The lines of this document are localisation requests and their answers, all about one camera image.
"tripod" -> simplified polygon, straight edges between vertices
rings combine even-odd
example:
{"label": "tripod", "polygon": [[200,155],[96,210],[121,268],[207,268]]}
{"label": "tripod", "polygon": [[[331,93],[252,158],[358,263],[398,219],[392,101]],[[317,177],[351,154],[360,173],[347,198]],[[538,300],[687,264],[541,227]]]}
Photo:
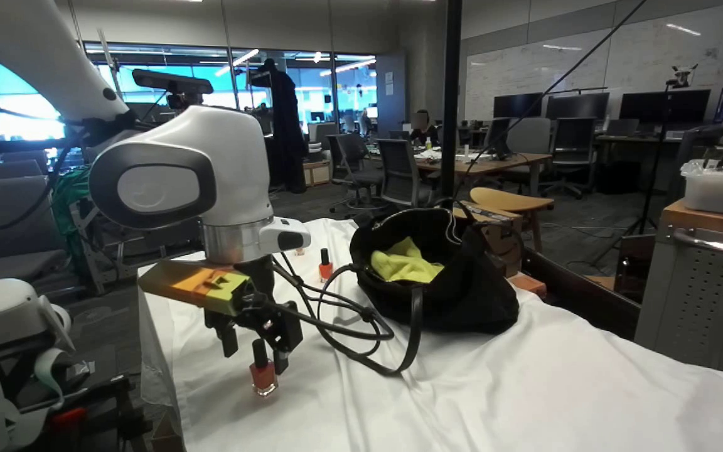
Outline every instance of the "tripod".
{"label": "tripod", "polygon": [[657,229],[657,224],[649,218],[649,207],[651,205],[651,195],[654,193],[655,189],[655,181],[657,180],[657,166],[660,165],[660,151],[663,149],[663,141],[665,140],[665,134],[668,129],[668,89],[671,88],[671,86],[676,87],[677,83],[677,80],[668,80],[665,82],[665,94],[663,94],[663,122],[660,124],[660,137],[657,138],[657,144],[655,146],[655,160],[651,166],[649,186],[646,187],[645,199],[643,200],[643,211],[640,212],[640,217],[638,217],[634,223],[630,224],[629,227],[626,228],[621,235],[619,235],[619,237],[613,239],[610,242],[610,245],[603,249],[602,252],[600,252],[593,261],[591,261],[592,266],[596,266],[596,264],[599,263],[599,261],[602,260],[602,258],[605,257],[611,249],[615,248],[616,244],[628,235],[634,234],[636,229],[638,230],[638,234],[642,235],[643,230],[646,228],[646,223],[651,224],[652,228]]}

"white tablecloth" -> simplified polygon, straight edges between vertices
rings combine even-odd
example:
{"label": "white tablecloth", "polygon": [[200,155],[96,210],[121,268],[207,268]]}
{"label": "white tablecloth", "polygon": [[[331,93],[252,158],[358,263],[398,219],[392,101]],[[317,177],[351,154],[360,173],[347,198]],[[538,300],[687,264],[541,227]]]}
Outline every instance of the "white tablecloth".
{"label": "white tablecloth", "polygon": [[[350,262],[355,228],[333,220],[307,226],[312,246],[289,256],[318,285],[319,249],[330,250],[335,268]],[[332,289],[367,301],[353,274]],[[303,324],[304,340],[268,399],[250,388],[255,333],[240,330],[239,352],[224,358],[200,309],[139,295],[142,394],[175,408],[189,452],[723,450],[723,372],[648,351],[523,290],[519,320],[504,334],[426,333],[401,377],[348,360]],[[279,278],[275,296],[305,311]],[[323,306],[323,318],[337,312]],[[408,331],[390,324],[396,337],[374,358],[394,367]]]}

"black handbag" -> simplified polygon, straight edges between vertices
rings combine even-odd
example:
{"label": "black handbag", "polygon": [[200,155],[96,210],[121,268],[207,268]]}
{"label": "black handbag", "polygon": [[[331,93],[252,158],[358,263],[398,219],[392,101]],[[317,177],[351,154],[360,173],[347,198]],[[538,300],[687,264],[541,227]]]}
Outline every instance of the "black handbag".
{"label": "black handbag", "polygon": [[[410,325],[410,335],[404,361],[396,369],[361,355],[348,354],[350,358],[394,375],[414,361],[424,328],[498,335],[516,323],[515,290],[505,278],[504,262],[491,251],[481,231],[490,224],[476,222],[459,205],[468,218],[461,238],[454,231],[456,218],[443,208],[413,208],[360,224],[350,241],[359,287],[381,315]],[[387,250],[406,237],[412,238],[425,260],[444,264],[428,284],[385,281],[370,264],[374,250]]]}

